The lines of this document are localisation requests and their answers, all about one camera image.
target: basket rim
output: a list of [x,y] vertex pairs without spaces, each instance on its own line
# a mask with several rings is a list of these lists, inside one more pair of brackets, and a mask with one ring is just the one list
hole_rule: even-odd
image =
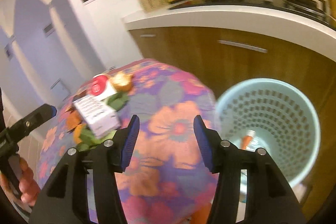
[[[314,166],[314,163],[317,159],[318,153],[319,153],[319,149],[320,149],[320,142],[321,142],[321,129],[320,129],[320,122],[319,122],[319,117],[318,114],[315,110],[315,107],[313,106],[312,102],[308,99],[308,97],[299,89],[297,89],[296,87],[280,81],[280,80],[276,80],[276,79],[271,79],[271,78],[254,78],[254,79],[248,79],[248,80],[244,80],[242,82],[239,82],[235,85],[233,85],[232,87],[230,87],[228,90],[226,90],[217,100],[216,102],[216,115],[219,115],[220,113],[220,109],[222,108],[222,105],[224,104],[224,102],[226,101],[227,98],[231,98],[232,95],[234,93],[237,92],[237,90],[246,87],[250,84],[254,84],[254,83],[277,83],[279,85],[283,85],[287,88],[292,89],[294,92],[296,92],[303,100],[304,102],[307,104],[308,108],[311,110],[311,115],[312,115],[312,119],[313,119],[313,124],[315,125],[315,143],[314,143],[314,147],[312,150],[312,153],[310,154],[309,160],[306,164],[306,166],[303,168],[303,170],[297,174],[292,180],[289,181],[289,185],[293,188],[295,187],[297,184],[299,184],[300,182],[302,182],[302,180],[304,180],[304,178],[309,174],[309,172],[311,171],[312,167]],[[241,193],[243,194],[247,194],[247,186],[245,184],[241,184]]]

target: black stovetop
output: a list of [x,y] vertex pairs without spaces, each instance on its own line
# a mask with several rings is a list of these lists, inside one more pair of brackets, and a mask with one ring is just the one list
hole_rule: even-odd
[[169,8],[169,10],[175,10],[187,7],[208,6],[208,5],[241,5],[241,6],[255,6],[275,10],[282,10],[285,12],[289,12],[292,14],[312,19],[316,22],[319,22],[325,26],[328,26],[336,30],[336,22],[330,16],[317,15],[303,8],[293,6],[286,0],[191,0],[183,4],[171,7]]

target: table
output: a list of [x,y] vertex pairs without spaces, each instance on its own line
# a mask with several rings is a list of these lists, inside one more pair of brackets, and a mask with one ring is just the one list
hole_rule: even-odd
[[[118,71],[134,74],[129,101],[118,112],[122,127],[133,114],[140,118],[130,166],[115,174],[125,216],[129,224],[176,223],[210,202],[215,193],[217,176],[204,166],[193,131],[198,114],[208,128],[217,130],[213,93],[192,74],[152,59],[110,74]],[[66,128],[68,112],[64,111],[69,102],[43,143],[40,187],[67,149],[76,146]],[[92,176],[88,175],[87,184],[90,219],[97,223]]]

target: white countertop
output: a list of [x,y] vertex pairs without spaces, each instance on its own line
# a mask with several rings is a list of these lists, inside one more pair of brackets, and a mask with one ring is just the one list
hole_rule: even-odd
[[283,39],[336,62],[336,31],[288,12],[251,6],[211,5],[176,10],[140,10],[123,18],[127,30],[158,27],[213,27],[241,30]]

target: human hand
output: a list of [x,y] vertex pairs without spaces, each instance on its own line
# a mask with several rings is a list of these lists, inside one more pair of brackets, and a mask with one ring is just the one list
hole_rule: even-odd
[[34,180],[34,173],[32,169],[23,158],[20,158],[20,167],[22,170],[22,177],[19,183],[19,188],[22,193],[21,200],[18,200],[14,196],[13,191],[9,186],[9,182],[4,174],[0,174],[0,185],[8,199],[14,201],[20,207],[24,208],[27,204],[29,206],[34,206],[41,189]]

